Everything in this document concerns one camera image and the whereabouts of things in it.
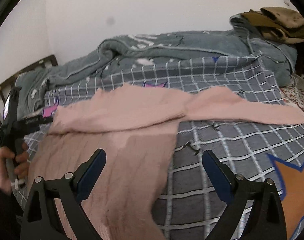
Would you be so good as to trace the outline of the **person's left hand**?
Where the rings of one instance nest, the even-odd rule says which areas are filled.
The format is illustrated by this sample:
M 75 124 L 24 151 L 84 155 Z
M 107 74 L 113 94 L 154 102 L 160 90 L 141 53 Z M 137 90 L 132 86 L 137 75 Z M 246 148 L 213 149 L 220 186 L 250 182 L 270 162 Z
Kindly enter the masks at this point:
M 7 168 L 6 162 L 8 160 L 15 159 L 18 166 L 14 169 L 14 174 L 19 179 L 23 179 L 28 176 L 30 163 L 28 161 L 29 154 L 27 153 L 28 145 L 23 142 L 23 152 L 17 156 L 6 146 L 0 148 L 0 190 L 10 196 L 12 193 L 12 186 L 9 177 L 9 168 Z

